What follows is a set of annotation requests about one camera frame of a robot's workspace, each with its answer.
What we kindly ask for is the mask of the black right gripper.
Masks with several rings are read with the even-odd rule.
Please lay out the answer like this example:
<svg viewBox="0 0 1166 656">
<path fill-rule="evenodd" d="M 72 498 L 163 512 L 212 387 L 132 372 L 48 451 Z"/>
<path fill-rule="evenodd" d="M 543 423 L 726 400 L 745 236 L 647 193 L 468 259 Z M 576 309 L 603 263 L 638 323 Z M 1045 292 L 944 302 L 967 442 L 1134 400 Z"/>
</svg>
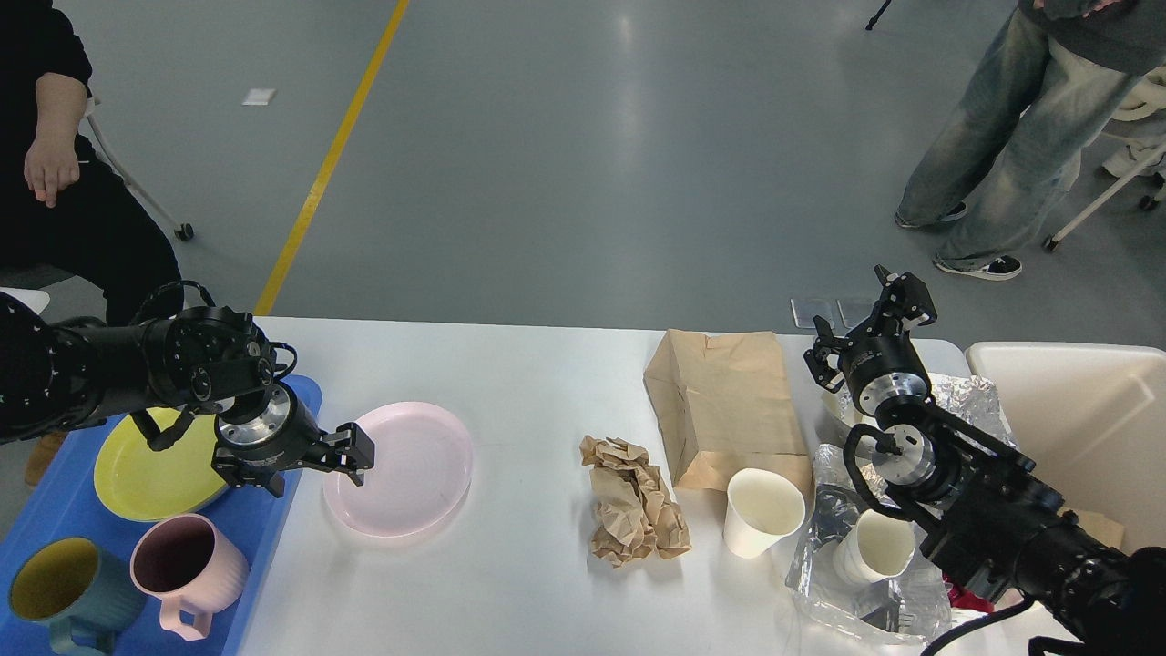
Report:
<svg viewBox="0 0 1166 656">
<path fill-rule="evenodd" d="M 872 336 L 834 336 L 829 320 L 813 317 L 815 339 L 805 352 L 813 381 L 827 392 L 849 392 L 854 405 L 874 419 L 893 405 L 930 398 L 930 379 L 909 333 L 937 320 L 929 288 L 911 271 L 874 266 L 881 292 L 872 308 Z"/>
</svg>

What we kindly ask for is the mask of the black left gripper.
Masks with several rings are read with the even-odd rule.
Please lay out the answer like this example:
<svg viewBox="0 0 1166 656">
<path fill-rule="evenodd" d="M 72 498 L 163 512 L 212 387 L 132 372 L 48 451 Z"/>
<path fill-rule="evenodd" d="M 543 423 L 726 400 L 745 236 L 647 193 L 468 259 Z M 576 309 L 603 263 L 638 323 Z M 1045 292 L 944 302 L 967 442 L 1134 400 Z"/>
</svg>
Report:
<svg viewBox="0 0 1166 656">
<path fill-rule="evenodd" d="M 262 398 L 266 405 L 250 419 L 233 408 L 215 416 L 212 468 L 230 488 L 261 488 L 283 498 L 281 473 L 301 468 L 338 472 L 356 487 L 365 485 L 375 443 L 361 426 L 349 421 L 324 433 L 310 408 L 285 383 L 273 385 Z"/>
</svg>

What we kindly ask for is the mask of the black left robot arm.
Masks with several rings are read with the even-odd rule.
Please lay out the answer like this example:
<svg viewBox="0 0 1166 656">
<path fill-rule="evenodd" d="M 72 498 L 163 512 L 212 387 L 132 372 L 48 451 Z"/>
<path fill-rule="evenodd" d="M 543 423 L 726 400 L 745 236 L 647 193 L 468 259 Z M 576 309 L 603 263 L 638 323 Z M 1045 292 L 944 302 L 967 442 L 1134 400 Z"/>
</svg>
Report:
<svg viewBox="0 0 1166 656">
<path fill-rule="evenodd" d="M 211 468 L 233 488 L 280 498 L 289 470 L 338 472 L 356 486 L 375 458 L 353 421 L 332 432 L 286 383 L 294 371 L 253 316 L 201 306 L 171 317 L 108 327 L 93 317 L 45 323 L 3 294 L 3 443 L 54 429 L 96 426 L 128 415 L 152 451 L 178 443 L 194 419 L 215 419 Z"/>
</svg>

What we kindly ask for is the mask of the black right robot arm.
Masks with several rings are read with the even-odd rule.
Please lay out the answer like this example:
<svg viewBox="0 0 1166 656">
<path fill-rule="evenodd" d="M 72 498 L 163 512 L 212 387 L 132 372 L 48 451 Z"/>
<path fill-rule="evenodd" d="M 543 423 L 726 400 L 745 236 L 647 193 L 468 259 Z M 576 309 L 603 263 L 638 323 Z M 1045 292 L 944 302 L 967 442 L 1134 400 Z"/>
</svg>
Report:
<svg viewBox="0 0 1166 656">
<path fill-rule="evenodd" d="M 909 340 L 936 320 L 929 290 L 911 271 L 879 264 L 874 274 L 881 291 L 866 319 L 834 336 L 815 317 L 805 352 L 813 380 L 847 389 L 871 418 L 843 444 L 854 491 L 872 512 L 920 527 L 922 555 L 958 586 L 992 602 L 1007 588 L 1023 598 L 944 632 L 926 653 L 1042 605 L 1072 639 L 1034 636 L 1031 655 L 1161 655 L 1163 548 L 1124 555 L 1100 543 L 1062 512 L 1031 458 L 937 405 Z"/>
</svg>

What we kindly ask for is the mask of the seated person's hand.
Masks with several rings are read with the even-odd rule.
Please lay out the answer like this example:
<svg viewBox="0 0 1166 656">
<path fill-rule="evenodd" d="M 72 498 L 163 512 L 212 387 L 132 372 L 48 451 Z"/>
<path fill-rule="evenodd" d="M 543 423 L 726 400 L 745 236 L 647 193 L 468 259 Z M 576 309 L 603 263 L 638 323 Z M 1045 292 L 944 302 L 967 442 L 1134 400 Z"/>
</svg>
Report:
<svg viewBox="0 0 1166 656">
<path fill-rule="evenodd" d="M 55 209 L 58 196 L 79 182 L 80 161 L 75 150 L 73 137 L 34 137 L 24 157 L 24 179 L 35 200 Z"/>
</svg>

